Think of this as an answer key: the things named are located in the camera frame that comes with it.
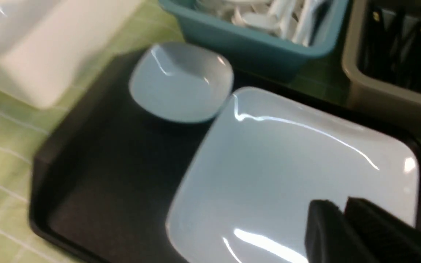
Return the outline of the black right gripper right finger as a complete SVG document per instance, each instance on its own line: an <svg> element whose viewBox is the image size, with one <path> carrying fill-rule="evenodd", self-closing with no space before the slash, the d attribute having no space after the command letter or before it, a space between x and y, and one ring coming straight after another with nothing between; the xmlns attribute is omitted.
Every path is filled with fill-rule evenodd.
<svg viewBox="0 0 421 263"><path fill-rule="evenodd" d="M421 263L421 232L364 199L349 197L344 216L381 263Z"/></svg>

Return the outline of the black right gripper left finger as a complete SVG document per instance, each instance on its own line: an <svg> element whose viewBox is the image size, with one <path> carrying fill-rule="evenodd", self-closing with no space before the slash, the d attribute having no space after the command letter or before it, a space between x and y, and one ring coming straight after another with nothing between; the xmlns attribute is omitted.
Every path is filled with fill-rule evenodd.
<svg viewBox="0 0 421 263"><path fill-rule="evenodd" d="M304 238L309 263L377 263L344 214L332 202L309 204Z"/></svg>

